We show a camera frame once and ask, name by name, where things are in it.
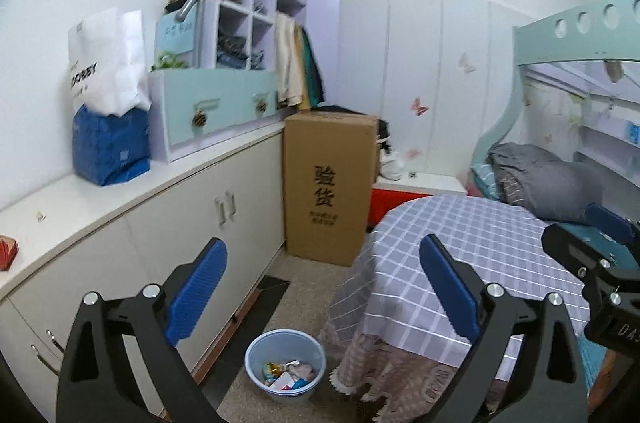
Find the grey checked bed sheet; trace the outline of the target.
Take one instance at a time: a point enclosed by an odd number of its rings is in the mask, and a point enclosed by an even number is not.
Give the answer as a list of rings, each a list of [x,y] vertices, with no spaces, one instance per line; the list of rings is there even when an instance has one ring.
[[[589,321],[582,284],[542,248],[547,223],[518,206],[429,196],[397,206],[367,235],[329,308],[324,337],[356,336],[461,365],[482,331],[484,287],[512,297],[560,295],[574,331]]]

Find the black floor board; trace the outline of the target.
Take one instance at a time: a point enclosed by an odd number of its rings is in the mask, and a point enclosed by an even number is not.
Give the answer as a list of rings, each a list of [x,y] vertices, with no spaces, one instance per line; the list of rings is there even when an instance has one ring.
[[[219,351],[214,351],[213,365],[207,369],[200,384],[202,393],[215,409],[219,408],[242,370],[248,345],[264,332],[289,285],[290,281],[265,276],[232,318],[231,327],[220,341]]]

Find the lavender cubby shelf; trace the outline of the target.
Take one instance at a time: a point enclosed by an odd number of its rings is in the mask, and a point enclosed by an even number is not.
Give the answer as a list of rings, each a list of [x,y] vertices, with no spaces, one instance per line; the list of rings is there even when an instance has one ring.
[[[310,39],[321,77],[321,61],[335,55],[328,22],[338,0],[168,0],[156,24],[153,70],[274,68],[274,20],[292,17]]]

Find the white low cabinet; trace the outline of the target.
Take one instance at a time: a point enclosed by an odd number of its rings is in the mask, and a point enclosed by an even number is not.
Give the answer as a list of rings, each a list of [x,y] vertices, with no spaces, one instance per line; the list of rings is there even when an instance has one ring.
[[[178,346],[204,379],[284,241],[282,131],[258,128],[120,185],[67,176],[2,212],[18,252],[1,275],[1,353],[45,419],[84,295],[120,299],[163,283],[216,238],[226,272]]]

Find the light blue trash bin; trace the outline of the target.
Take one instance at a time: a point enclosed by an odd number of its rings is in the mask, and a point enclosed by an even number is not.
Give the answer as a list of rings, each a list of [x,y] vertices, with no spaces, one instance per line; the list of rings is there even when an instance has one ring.
[[[298,330],[266,332],[247,347],[244,368],[250,380],[278,403],[302,403],[326,373],[326,353],[312,336]]]

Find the grey folded blanket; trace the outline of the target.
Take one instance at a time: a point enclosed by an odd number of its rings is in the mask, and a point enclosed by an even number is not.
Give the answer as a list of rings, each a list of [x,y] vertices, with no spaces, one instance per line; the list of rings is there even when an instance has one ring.
[[[586,209],[603,201],[600,177],[582,162],[566,162],[535,145],[500,144],[488,152],[498,197],[543,221],[585,224]]]

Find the mint bunk bed frame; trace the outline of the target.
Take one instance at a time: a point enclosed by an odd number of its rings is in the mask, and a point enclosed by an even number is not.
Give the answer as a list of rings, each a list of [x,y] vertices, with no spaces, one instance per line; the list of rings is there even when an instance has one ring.
[[[480,137],[533,144],[639,183],[639,0],[603,0],[518,27],[506,111]]]

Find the red storage bench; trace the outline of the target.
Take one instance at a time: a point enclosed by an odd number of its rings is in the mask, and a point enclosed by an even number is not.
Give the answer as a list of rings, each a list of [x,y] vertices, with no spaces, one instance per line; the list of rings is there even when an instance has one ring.
[[[402,203],[431,196],[467,194],[454,176],[404,173],[399,180],[388,180],[380,175],[371,190],[368,227],[375,227],[390,210]]]

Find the tall brown cardboard box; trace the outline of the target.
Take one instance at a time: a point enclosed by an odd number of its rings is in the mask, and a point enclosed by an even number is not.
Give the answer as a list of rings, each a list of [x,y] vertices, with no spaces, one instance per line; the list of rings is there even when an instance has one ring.
[[[309,261],[352,265],[366,236],[377,141],[375,117],[299,112],[285,120],[288,253]]]

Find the trash pile in bin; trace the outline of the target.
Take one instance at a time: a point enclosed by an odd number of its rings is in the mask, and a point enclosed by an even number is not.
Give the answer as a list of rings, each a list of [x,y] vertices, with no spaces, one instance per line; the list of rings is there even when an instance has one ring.
[[[292,360],[287,363],[265,363],[262,376],[264,384],[272,391],[297,391],[308,385],[316,373],[309,363]]]

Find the blue shopping bag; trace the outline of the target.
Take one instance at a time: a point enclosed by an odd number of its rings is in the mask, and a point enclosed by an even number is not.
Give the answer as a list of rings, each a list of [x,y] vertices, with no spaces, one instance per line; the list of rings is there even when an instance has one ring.
[[[127,183],[151,169],[149,118],[134,108],[121,117],[81,106],[73,118],[73,167],[96,186]]]

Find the hanging clothes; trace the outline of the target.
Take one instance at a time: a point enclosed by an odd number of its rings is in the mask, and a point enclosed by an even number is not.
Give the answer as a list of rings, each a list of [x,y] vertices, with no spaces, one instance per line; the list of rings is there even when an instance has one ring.
[[[277,12],[274,20],[274,68],[278,77],[278,102],[311,110],[324,102],[321,73],[306,30]]]

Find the mint green drawer unit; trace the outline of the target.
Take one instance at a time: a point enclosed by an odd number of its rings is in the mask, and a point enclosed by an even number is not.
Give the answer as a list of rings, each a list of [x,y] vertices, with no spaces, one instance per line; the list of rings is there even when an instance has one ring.
[[[174,162],[277,123],[277,76],[270,71],[166,69],[149,74],[151,158]]]

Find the red small packet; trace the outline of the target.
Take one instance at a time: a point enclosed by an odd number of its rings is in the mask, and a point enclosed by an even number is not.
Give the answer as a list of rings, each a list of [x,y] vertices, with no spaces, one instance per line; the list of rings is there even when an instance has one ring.
[[[18,253],[17,241],[0,235],[0,270],[7,271],[10,269],[16,255]]]

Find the pink frilled bed skirt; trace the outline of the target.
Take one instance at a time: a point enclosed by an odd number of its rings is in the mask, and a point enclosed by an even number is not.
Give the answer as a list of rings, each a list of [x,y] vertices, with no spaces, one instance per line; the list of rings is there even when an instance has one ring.
[[[358,333],[348,342],[338,338],[331,322],[318,340],[326,354],[338,360],[329,374],[336,391],[364,403],[384,405],[375,422],[412,422],[429,413],[458,369],[393,347],[376,336]]]

